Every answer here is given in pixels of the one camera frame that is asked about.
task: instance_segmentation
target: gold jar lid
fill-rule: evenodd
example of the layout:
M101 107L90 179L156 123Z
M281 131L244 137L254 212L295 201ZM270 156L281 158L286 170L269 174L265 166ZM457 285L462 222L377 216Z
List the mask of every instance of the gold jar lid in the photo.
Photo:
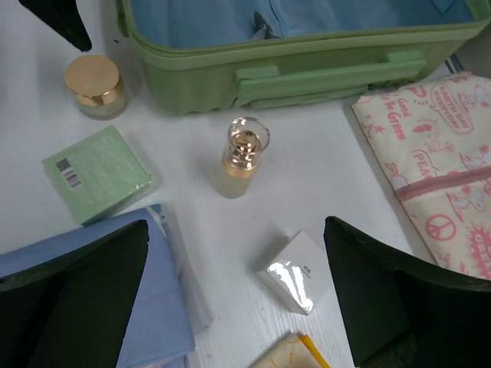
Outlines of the gold jar lid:
M68 65L64 81L77 100L88 106L104 106L123 93L117 65L103 55L78 57Z

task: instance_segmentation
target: green packaging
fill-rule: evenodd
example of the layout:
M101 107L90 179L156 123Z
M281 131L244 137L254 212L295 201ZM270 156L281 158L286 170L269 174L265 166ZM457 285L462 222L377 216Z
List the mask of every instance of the green packaging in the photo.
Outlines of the green packaging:
M42 161L82 225L96 222L139 199L152 179L114 126Z

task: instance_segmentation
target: white box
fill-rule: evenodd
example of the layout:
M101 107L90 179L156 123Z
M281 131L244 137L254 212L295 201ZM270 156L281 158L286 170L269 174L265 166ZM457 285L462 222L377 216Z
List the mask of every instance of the white box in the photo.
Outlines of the white box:
M257 275L291 312L308 315L328 288L328 257L302 231Z

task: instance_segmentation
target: green box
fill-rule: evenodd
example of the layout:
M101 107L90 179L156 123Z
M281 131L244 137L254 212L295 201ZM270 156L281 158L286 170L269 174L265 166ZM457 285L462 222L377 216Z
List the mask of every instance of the green box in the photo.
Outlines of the green box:
M122 209L145 192L152 179L114 126L42 161L82 225Z
M489 0L467 0L474 22L344 31L210 48L164 48L147 40L131 0L116 0L118 24L166 111L311 104L421 80L491 20Z

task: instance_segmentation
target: barcode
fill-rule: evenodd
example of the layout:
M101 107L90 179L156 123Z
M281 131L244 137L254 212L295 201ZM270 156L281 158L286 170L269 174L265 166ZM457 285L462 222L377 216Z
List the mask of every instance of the barcode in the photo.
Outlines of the barcode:
M67 181L67 184L70 187L70 189L75 189L82 184L82 181L78 177L74 168L71 167L68 159L63 159L62 161L58 161L57 163L55 163L55 165L58 171L60 172L60 174Z

